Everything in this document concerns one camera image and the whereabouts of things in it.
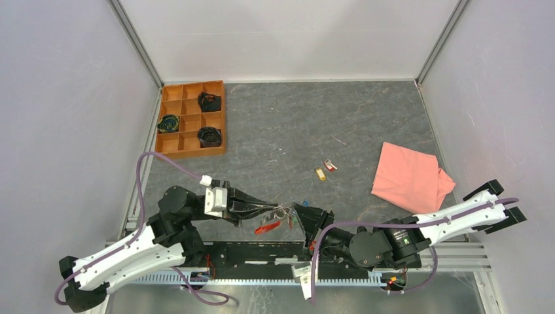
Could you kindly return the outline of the steel key holder red handle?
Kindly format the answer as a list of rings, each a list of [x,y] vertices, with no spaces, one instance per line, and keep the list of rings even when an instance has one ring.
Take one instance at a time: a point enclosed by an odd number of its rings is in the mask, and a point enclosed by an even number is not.
[[[292,230],[296,222],[298,215],[292,207],[278,206],[265,214],[254,234],[259,236],[281,227]]]

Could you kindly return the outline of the yellow key tag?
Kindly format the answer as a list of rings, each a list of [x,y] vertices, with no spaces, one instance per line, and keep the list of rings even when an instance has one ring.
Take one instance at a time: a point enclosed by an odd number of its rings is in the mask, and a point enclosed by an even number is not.
[[[319,178],[320,181],[325,181],[326,180],[327,176],[325,175],[325,172],[323,171],[322,168],[317,167],[315,169],[315,173],[316,173],[316,175],[317,175],[317,177]]]

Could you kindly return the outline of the red key tag with ring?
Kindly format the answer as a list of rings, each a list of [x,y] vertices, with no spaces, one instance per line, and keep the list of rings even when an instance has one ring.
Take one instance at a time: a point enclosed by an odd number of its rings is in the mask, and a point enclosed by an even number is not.
[[[326,159],[324,162],[324,166],[330,171],[336,171],[338,168],[331,162],[330,159]]]

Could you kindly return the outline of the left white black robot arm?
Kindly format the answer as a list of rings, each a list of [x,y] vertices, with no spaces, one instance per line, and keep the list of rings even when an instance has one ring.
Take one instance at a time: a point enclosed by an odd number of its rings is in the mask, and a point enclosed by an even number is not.
[[[59,261],[63,283],[55,301],[75,313],[100,305],[122,285],[142,275],[176,266],[199,266],[206,246],[193,225],[197,220],[224,220],[238,227],[243,220],[278,208],[229,186],[209,186],[197,195],[173,186],[158,201],[150,218],[139,215],[137,230],[84,258],[66,256]]]

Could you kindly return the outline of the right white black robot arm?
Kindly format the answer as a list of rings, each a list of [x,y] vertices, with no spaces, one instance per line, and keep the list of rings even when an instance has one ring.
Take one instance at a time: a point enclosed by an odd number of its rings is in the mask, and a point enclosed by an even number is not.
[[[419,268],[420,252],[437,243],[475,232],[491,234],[526,221],[515,206],[518,198],[501,198],[503,191],[494,179],[457,205],[381,224],[356,222],[354,233],[335,222],[331,211],[297,203],[293,211],[306,237],[307,253],[322,262],[337,260],[366,270]]]

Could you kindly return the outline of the black rolled item bottom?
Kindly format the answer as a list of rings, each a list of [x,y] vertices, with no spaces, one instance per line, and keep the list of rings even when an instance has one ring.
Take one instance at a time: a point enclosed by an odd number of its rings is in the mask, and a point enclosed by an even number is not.
[[[197,138],[201,148],[220,147],[223,143],[223,136],[220,129],[211,126],[199,129]]]

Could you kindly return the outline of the black rolled item top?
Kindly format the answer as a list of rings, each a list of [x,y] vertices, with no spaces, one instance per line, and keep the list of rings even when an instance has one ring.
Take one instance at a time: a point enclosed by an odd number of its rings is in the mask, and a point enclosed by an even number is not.
[[[217,112],[221,110],[222,98],[215,94],[201,92],[198,95],[197,102],[202,113]]]

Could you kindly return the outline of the green black rolled item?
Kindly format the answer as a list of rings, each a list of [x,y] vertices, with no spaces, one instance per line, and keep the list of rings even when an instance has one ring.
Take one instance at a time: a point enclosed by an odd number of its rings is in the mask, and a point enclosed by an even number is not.
[[[159,134],[177,133],[180,126],[180,116],[175,114],[166,114],[160,118],[156,128]]]

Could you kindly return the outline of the pink folded cloth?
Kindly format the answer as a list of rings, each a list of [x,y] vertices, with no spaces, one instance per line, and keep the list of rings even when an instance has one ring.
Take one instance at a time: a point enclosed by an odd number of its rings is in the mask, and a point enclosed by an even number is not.
[[[429,214],[455,186],[436,156],[385,142],[371,194],[410,213]]]

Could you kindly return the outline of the orange compartment tray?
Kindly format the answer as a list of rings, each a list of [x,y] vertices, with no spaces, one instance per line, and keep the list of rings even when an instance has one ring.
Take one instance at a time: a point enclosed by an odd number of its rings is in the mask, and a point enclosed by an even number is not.
[[[201,92],[221,96],[221,110],[202,113],[197,102]],[[226,152],[226,92],[223,81],[212,80],[164,86],[161,90],[160,110],[156,125],[166,114],[180,116],[179,131],[159,134],[156,128],[156,152],[174,160],[216,156]],[[197,132],[206,126],[220,129],[223,136],[223,143],[220,147],[200,147]]]

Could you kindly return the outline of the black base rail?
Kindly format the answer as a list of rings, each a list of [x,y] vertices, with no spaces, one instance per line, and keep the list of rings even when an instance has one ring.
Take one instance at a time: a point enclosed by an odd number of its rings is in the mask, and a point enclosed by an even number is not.
[[[213,279],[292,279],[291,266],[312,259],[300,241],[214,241],[205,242],[204,248],[202,257],[187,257],[179,267],[207,268],[214,273]],[[360,266],[326,248],[319,253],[319,277],[362,279],[368,271],[389,267],[385,262],[372,266],[373,261],[375,258],[366,258]]]

